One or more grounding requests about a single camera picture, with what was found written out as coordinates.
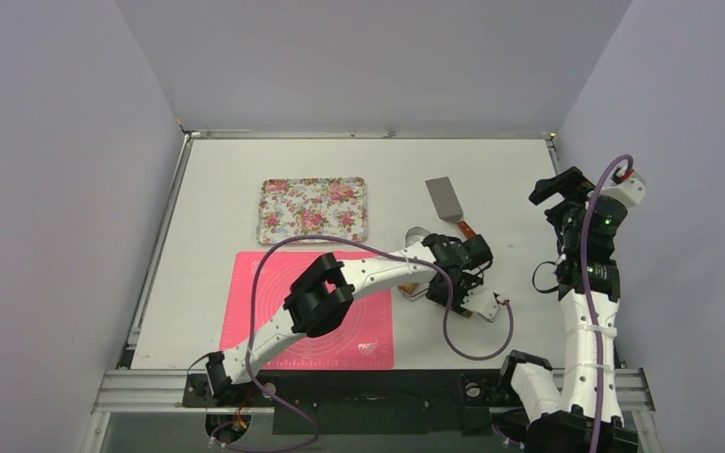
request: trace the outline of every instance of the gray wall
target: gray wall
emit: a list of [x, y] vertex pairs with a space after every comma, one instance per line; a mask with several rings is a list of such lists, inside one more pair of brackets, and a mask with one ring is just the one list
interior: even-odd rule
[[619, 348], [666, 451], [725, 451], [725, 2], [634, 0], [559, 137], [592, 178], [631, 153], [648, 180], [618, 234]]
[[189, 129], [556, 131], [631, 0], [117, 0]]
[[180, 144], [111, 1], [0, 1], [0, 452], [81, 445]]

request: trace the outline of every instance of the baking mat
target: baking mat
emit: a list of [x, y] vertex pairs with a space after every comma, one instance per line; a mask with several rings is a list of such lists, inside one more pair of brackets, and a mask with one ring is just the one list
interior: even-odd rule
[[368, 237], [367, 200], [361, 177], [268, 179], [260, 189], [257, 241], [321, 234], [361, 243]]
[[[333, 252], [338, 260], [370, 257], [365, 252]], [[221, 350], [248, 337], [249, 303], [254, 272], [265, 252], [235, 257]], [[323, 252], [278, 252], [265, 263], [257, 291], [255, 328], [282, 306], [290, 285]], [[304, 338], [279, 354], [269, 370], [390, 370], [394, 363], [391, 293], [381, 291], [355, 300], [340, 327], [318, 338]]]

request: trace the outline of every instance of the white table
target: white table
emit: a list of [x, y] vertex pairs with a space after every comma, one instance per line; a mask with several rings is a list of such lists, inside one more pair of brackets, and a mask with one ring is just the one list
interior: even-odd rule
[[[424, 184], [450, 176], [465, 220], [490, 244], [487, 286], [512, 300], [513, 343], [490, 361], [455, 355], [441, 333], [443, 308], [393, 293], [395, 368], [498, 368], [513, 349], [565, 360], [563, 318], [554, 294], [530, 277], [556, 258], [552, 228], [528, 196], [554, 175], [541, 140], [195, 140], [148, 299], [132, 368], [182, 369], [215, 350], [235, 254], [264, 250], [255, 240], [260, 186], [267, 178], [362, 176], [368, 185], [366, 243], [391, 251], [410, 227], [459, 235], [438, 219]], [[298, 250], [348, 249], [299, 245]], [[484, 355], [507, 334], [506, 312], [494, 324], [452, 314], [449, 332], [463, 351]]]

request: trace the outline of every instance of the pink flower pattern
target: pink flower pattern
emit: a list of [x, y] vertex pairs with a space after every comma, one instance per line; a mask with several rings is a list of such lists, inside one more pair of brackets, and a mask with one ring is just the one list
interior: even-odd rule
[[260, 243], [303, 234], [355, 242], [368, 236], [367, 187], [361, 177], [268, 179], [259, 206]]

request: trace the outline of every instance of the pink mat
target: pink mat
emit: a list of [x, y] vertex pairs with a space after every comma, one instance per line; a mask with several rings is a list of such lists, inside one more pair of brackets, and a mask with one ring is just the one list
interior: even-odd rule
[[[338, 260], [371, 256], [365, 252], [334, 252]], [[248, 337], [251, 281], [264, 252], [240, 252], [235, 257], [229, 285], [221, 350]], [[290, 285], [322, 252], [275, 253], [260, 275], [255, 328], [260, 328], [282, 306]], [[344, 322], [319, 338], [304, 338], [265, 366], [269, 370], [390, 370], [393, 368], [393, 313], [391, 294], [382, 291], [355, 300]]]

